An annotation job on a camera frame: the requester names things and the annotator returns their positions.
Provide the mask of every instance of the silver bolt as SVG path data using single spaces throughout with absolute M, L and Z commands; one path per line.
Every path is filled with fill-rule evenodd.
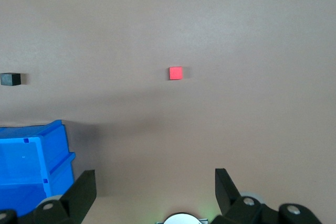
M 48 203 L 46 205 L 43 206 L 43 210 L 49 210 L 50 208 L 52 208 L 54 206 L 53 203 Z
M 245 198 L 244 203 L 248 206 L 254 206 L 254 201 L 251 198 Z
M 0 214 L 0 220 L 6 219 L 7 214 L 5 214 L 4 212 L 2 214 Z
M 299 215 L 301 213 L 299 208 L 297 208 L 296 206 L 293 206 L 293 205 L 288 206 L 287 210 L 294 215 Z

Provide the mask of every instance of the blue plastic bin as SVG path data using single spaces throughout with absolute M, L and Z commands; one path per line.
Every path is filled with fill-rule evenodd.
M 74 183 L 74 158 L 61 120 L 0 128 L 0 209 L 22 216 L 43 199 L 64 194 Z

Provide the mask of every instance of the small red block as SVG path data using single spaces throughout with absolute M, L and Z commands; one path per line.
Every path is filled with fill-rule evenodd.
M 169 77 L 171 80 L 182 80 L 183 79 L 183 68 L 182 67 L 170 67 Z

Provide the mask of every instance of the gray floor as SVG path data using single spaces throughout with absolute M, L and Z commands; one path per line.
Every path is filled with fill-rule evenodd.
M 0 0 L 0 126 L 63 119 L 84 224 L 219 214 L 215 168 L 336 219 L 335 0 Z M 168 81 L 167 68 L 185 78 Z

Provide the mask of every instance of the dark block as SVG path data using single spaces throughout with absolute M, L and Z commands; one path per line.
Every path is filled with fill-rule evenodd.
M 2 73 L 1 74 L 1 85 L 16 86 L 20 84 L 21 84 L 21 74 L 20 73 Z

